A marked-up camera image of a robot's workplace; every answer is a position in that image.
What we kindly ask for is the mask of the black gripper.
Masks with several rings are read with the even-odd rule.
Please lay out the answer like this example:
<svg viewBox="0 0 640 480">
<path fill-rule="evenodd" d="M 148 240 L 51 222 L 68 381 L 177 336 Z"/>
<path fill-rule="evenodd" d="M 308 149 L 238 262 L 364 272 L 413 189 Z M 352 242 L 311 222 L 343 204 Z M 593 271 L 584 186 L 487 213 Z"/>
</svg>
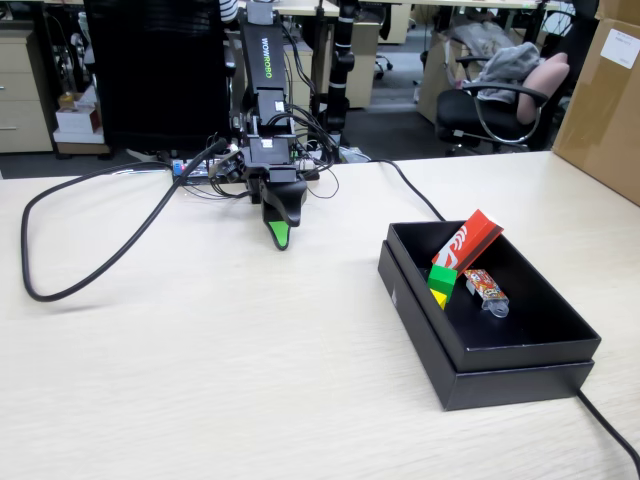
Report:
<svg viewBox="0 0 640 480">
<path fill-rule="evenodd" d="M 261 202 L 262 220 L 275 247 L 284 251 L 289 246 L 290 226 L 299 226 L 302 206 L 306 201 L 307 183 L 296 181 L 296 166 L 291 162 L 289 139 L 250 137 L 243 149 L 243 180 L 251 202 L 260 203 L 260 185 L 269 185 L 269 203 Z"/>
</svg>

